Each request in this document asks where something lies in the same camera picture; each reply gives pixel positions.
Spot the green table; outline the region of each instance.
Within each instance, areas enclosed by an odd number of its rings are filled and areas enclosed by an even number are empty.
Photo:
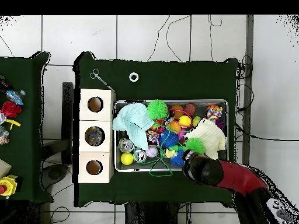
[[[133,99],[225,99],[229,105],[229,157],[234,160],[234,118],[236,105],[235,62],[133,62],[123,60],[95,60],[90,52],[83,52],[75,61],[74,92],[73,181],[75,205],[89,201],[125,202],[224,202],[232,205],[228,190],[197,185],[182,172],[171,177],[151,177],[146,172],[119,173],[109,184],[78,184],[79,88],[107,89],[89,74],[93,69],[115,91],[116,100]],[[139,80],[132,83],[132,72]]]
[[[42,147],[42,72],[48,63],[49,53],[37,52],[31,58],[0,58],[0,75],[12,84],[16,91],[24,90],[26,97],[22,112],[13,118],[21,127],[13,126],[9,134],[9,143],[0,145],[0,159],[9,163],[11,174],[23,178],[20,191],[13,194],[13,200],[51,201],[49,194],[40,185],[40,173],[43,167]],[[0,95],[0,105],[6,101]],[[3,123],[9,130],[10,123]]]

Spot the light green cloth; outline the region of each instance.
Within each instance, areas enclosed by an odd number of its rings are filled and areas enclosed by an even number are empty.
[[[120,109],[113,120],[114,131],[126,131],[133,144],[147,150],[147,136],[145,131],[154,124],[149,118],[147,107],[142,103],[132,103]]]

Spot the round hole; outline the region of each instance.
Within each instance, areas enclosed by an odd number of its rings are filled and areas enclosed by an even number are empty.
[[[105,133],[97,126],[89,127],[85,131],[85,140],[90,146],[99,146],[105,140]]]
[[[98,175],[103,171],[103,165],[98,160],[91,160],[86,165],[86,171],[91,175]]]
[[[100,97],[92,97],[88,100],[88,109],[94,113],[98,113],[103,109],[103,100]]]

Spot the white cloth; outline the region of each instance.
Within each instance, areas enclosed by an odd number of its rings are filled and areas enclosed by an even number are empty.
[[[198,138],[206,148],[206,155],[214,160],[218,159],[217,151],[225,150],[226,138],[216,124],[206,118],[198,123],[197,127],[185,134],[187,138]]]

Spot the wooden box with hole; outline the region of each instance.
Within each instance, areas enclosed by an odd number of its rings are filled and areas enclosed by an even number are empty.
[[[79,121],[79,152],[110,152],[112,121]]]
[[[112,121],[115,93],[111,90],[81,89],[80,120]]]
[[[109,183],[114,172],[111,152],[79,152],[79,183]]]

